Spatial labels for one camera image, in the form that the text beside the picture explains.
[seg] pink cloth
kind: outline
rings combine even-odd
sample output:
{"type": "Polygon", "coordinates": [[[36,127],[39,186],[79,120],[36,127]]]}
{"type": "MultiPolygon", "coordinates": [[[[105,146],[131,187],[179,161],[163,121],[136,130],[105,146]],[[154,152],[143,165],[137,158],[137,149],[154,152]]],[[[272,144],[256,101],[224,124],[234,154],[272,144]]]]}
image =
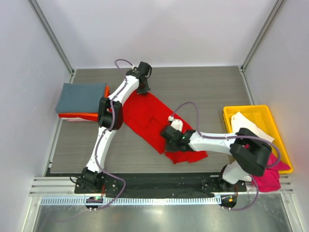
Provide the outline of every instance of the pink cloth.
{"type": "MultiPolygon", "coordinates": [[[[274,154],[270,154],[267,165],[271,165],[277,160],[274,154]]],[[[281,188],[280,174],[278,171],[290,170],[291,167],[283,162],[279,162],[275,167],[266,169],[263,176],[254,176],[260,192],[277,191],[281,188]]]]}

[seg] yellow plastic bin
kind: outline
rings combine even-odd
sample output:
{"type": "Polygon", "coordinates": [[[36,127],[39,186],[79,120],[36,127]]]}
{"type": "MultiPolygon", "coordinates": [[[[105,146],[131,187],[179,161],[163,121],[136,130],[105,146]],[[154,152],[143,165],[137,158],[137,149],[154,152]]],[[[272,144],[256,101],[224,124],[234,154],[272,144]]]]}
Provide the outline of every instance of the yellow plastic bin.
{"type": "MultiPolygon", "coordinates": [[[[282,154],[281,161],[288,164],[291,167],[290,170],[279,171],[279,173],[280,174],[292,173],[293,167],[291,165],[288,154],[286,153],[286,150],[283,146],[281,137],[277,130],[274,119],[270,113],[269,107],[267,105],[242,105],[242,106],[224,107],[223,117],[228,133],[232,133],[231,116],[236,114],[238,111],[241,112],[251,122],[254,122],[266,134],[269,134],[271,137],[275,139],[273,143],[280,149],[280,152],[282,154]]],[[[278,156],[278,153],[274,148],[272,148],[272,152],[276,157],[278,156]]]]}

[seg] white cloth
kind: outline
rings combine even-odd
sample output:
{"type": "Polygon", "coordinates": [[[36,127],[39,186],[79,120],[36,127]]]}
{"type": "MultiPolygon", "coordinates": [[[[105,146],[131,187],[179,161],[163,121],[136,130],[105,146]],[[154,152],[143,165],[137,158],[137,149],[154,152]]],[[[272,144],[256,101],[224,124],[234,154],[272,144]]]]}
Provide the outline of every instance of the white cloth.
{"type": "Polygon", "coordinates": [[[240,128],[247,128],[262,139],[266,139],[270,142],[274,141],[273,137],[258,128],[253,122],[251,122],[244,115],[242,115],[241,112],[237,112],[236,114],[231,116],[231,126],[233,132],[238,132],[240,128]]]}

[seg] white panel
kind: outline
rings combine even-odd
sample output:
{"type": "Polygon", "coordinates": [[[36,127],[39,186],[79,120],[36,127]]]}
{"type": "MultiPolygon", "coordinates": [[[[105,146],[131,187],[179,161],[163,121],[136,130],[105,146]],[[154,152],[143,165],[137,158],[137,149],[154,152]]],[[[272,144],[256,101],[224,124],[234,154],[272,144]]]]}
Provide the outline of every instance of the white panel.
{"type": "Polygon", "coordinates": [[[33,178],[46,167],[70,74],[26,0],[1,1],[0,31],[0,230],[15,232],[33,178]]]}
{"type": "Polygon", "coordinates": [[[294,166],[291,183],[304,223],[309,215],[308,11],[307,0],[288,0],[247,69],[253,97],[269,105],[294,166]]]}
{"type": "Polygon", "coordinates": [[[276,0],[38,0],[74,68],[244,62],[276,0]]]}

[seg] white backdrop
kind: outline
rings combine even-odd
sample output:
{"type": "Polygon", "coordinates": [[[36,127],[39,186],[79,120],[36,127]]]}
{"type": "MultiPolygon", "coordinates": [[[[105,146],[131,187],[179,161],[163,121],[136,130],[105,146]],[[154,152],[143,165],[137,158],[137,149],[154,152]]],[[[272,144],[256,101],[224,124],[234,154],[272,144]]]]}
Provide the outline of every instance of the white backdrop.
{"type": "Polygon", "coordinates": [[[38,0],[74,68],[241,65],[276,0],[38,0]]]}
{"type": "Polygon", "coordinates": [[[0,30],[0,231],[17,232],[33,179],[45,171],[70,74],[28,1],[1,1],[0,30]]]}
{"type": "Polygon", "coordinates": [[[294,166],[290,175],[309,231],[309,2],[288,0],[248,66],[257,104],[267,104],[294,166]]]}

